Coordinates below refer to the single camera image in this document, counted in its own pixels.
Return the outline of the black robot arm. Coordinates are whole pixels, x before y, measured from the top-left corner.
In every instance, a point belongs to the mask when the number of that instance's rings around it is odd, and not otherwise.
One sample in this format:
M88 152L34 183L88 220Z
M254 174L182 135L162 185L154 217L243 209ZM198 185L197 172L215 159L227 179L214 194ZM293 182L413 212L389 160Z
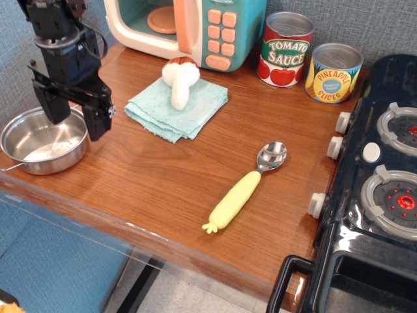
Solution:
M111 89L98 71L107 49L99 48L99 34L83 18L85 1L20 1L34 30L43 60L31 61L33 89L46 117L54 124L70 115L70 103L82 108L92 141L111 129L115 106Z

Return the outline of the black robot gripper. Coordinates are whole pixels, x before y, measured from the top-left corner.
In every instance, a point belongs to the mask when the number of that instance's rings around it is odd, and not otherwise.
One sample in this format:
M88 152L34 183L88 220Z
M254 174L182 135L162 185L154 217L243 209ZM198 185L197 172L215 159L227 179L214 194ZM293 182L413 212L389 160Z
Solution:
M71 29L67 36L35 35L43 62L31 62L33 89L46 114L54 124L70 115L69 102L82 107L84 121L92 142L111 130L115 106L111 89L100 79L102 56L93 29Z

